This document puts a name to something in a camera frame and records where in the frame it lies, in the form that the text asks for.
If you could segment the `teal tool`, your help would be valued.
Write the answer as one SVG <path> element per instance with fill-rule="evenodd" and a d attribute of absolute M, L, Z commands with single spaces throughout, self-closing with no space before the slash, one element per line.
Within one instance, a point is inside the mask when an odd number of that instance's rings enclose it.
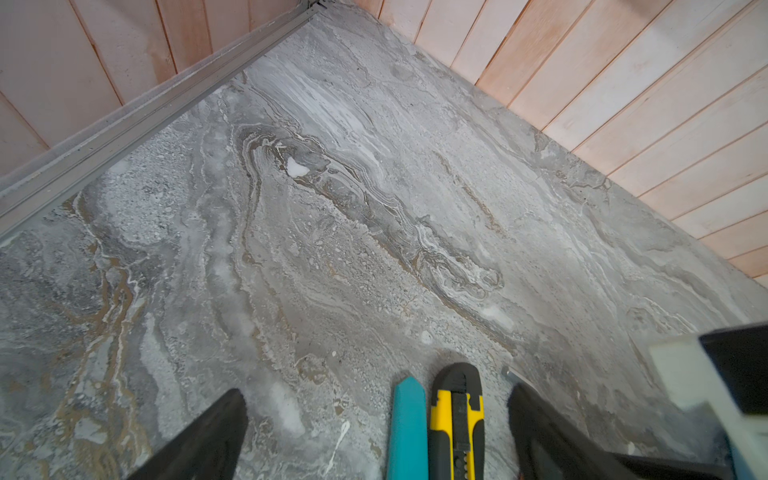
<path fill-rule="evenodd" d="M 394 387 L 387 480 L 428 479 L 427 431 L 425 390 L 409 376 Z"/>

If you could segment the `yellow black utility knife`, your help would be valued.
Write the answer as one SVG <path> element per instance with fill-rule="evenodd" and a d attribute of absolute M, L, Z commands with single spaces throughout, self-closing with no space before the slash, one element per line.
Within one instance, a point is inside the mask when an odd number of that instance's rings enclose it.
<path fill-rule="evenodd" d="M 453 363 L 435 377 L 430 395 L 429 477 L 482 480 L 485 467 L 484 400 L 478 369 Z"/>

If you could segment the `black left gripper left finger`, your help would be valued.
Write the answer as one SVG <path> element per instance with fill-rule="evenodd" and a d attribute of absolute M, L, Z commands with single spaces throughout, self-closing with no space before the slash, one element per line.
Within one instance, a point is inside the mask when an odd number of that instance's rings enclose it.
<path fill-rule="evenodd" d="M 130 477 L 232 479 L 247 426 L 243 394 L 230 389 Z"/>

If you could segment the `aluminium left wall rail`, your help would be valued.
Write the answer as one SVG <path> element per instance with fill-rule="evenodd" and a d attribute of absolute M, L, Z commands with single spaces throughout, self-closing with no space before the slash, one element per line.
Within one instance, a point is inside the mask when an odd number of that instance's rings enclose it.
<path fill-rule="evenodd" d="M 1 234 L 15 235 L 301 28 L 315 1 L 1 6 Z"/>

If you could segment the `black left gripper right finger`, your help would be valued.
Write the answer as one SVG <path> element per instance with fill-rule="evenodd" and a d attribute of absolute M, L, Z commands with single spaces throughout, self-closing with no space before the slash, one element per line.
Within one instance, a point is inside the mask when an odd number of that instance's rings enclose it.
<path fill-rule="evenodd" d="M 636 477 L 527 385 L 513 387 L 508 415 L 522 479 Z"/>

